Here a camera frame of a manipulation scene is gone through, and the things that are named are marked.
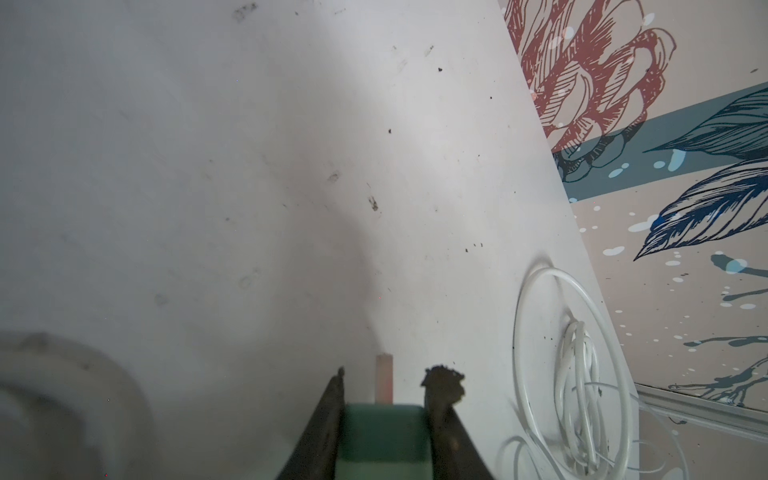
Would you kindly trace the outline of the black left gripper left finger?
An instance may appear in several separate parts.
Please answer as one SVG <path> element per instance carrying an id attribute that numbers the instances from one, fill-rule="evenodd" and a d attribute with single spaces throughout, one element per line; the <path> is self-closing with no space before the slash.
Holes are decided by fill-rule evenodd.
<path id="1" fill-rule="evenodd" d="M 346 407 L 344 368 L 329 380 L 278 480 L 333 480 Z"/>

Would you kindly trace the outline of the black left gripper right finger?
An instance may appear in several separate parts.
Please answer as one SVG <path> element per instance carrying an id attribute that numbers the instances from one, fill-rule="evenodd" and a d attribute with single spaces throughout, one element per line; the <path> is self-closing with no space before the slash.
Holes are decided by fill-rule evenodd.
<path id="1" fill-rule="evenodd" d="M 435 365 L 426 370 L 421 383 L 434 479 L 493 479 L 454 408 L 465 395 L 464 378 L 456 370 Z"/>

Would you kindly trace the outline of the green plug adapter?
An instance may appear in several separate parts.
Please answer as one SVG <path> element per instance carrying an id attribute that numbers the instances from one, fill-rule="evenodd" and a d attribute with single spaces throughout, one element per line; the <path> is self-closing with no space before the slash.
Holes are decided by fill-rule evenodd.
<path id="1" fill-rule="evenodd" d="M 376 357 L 374 401 L 345 406 L 335 477 L 433 477 L 426 412 L 421 406 L 394 402 L 394 360 L 390 354 Z"/>

